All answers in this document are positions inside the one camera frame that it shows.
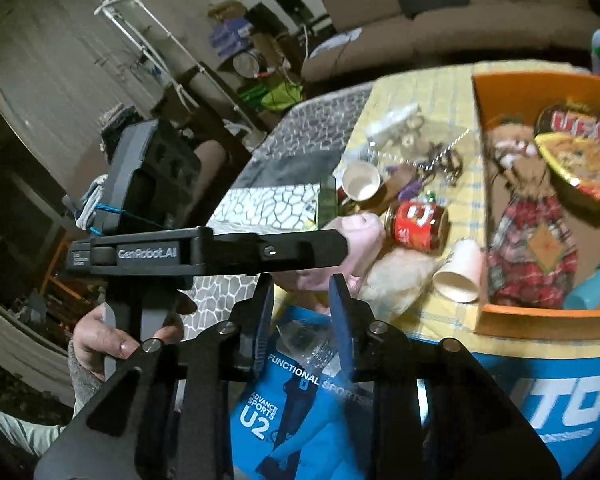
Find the pink plush toy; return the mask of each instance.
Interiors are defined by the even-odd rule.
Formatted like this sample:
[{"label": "pink plush toy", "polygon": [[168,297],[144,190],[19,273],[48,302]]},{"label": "pink plush toy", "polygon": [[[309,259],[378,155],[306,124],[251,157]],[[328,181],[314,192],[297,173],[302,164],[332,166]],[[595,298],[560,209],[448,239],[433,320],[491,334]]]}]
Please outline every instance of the pink plush toy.
[{"label": "pink plush toy", "polygon": [[363,212],[353,216],[337,217],[325,225],[324,229],[336,229],[347,239],[349,255],[344,261],[337,267],[274,272],[273,278],[277,285],[288,292],[296,290],[325,292],[329,290],[331,275],[342,273],[352,294],[360,290],[364,277],[382,249],[384,241],[382,222],[375,214]]}]

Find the jar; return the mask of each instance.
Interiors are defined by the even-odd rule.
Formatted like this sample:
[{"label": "jar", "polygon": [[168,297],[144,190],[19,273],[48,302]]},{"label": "jar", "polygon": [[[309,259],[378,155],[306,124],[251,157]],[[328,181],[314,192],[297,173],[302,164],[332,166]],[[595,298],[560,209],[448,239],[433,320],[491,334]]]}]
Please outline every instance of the jar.
[{"label": "jar", "polygon": [[397,202],[386,213],[386,233],[400,245],[439,255],[449,234],[446,209],[435,203]]}]

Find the brown sofa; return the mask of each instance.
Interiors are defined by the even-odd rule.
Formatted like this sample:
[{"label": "brown sofa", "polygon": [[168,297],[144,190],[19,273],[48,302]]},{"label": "brown sofa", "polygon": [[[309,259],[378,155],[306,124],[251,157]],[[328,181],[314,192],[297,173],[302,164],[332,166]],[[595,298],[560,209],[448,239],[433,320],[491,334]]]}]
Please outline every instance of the brown sofa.
[{"label": "brown sofa", "polygon": [[468,6],[428,10],[412,20],[398,0],[322,1],[337,31],[362,27],[362,33],[304,63],[302,77],[314,83],[446,58],[458,62],[467,53],[478,60],[565,50],[579,52],[578,60],[586,62],[591,35],[600,28],[587,0],[470,0]]}]

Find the white paper cup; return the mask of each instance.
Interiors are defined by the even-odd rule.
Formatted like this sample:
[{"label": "white paper cup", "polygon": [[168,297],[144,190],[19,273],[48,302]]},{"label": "white paper cup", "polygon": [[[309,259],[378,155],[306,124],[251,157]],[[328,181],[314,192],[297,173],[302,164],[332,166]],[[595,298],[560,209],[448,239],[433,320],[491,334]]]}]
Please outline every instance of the white paper cup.
[{"label": "white paper cup", "polygon": [[458,303],[471,303],[480,293],[484,254],[475,240],[458,240],[446,263],[433,275],[436,290]]},{"label": "white paper cup", "polygon": [[368,162],[352,162],[342,175],[342,189],[356,202],[369,200],[378,192],[381,184],[378,168]]}]

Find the orange box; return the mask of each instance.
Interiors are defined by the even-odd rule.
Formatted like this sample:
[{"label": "orange box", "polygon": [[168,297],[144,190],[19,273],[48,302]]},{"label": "orange box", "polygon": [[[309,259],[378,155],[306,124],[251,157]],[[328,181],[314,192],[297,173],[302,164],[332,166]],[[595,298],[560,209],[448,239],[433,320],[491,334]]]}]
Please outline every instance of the orange box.
[{"label": "orange box", "polygon": [[[564,101],[586,104],[600,115],[600,78],[554,72],[488,73],[474,76],[474,93],[482,129],[482,144],[488,131],[503,119],[515,118],[530,126],[545,108]],[[510,193],[504,186],[492,184],[496,171],[484,153],[487,197],[487,237],[491,240]],[[557,177],[552,184],[558,190],[565,221],[576,237],[578,270],[576,284],[591,276],[600,263],[600,206],[583,200],[577,192],[562,186]],[[600,338],[600,306],[596,310],[554,310],[501,306],[485,301],[480,306],[475,331],[480,334],[532,338],[583,340]]]}]

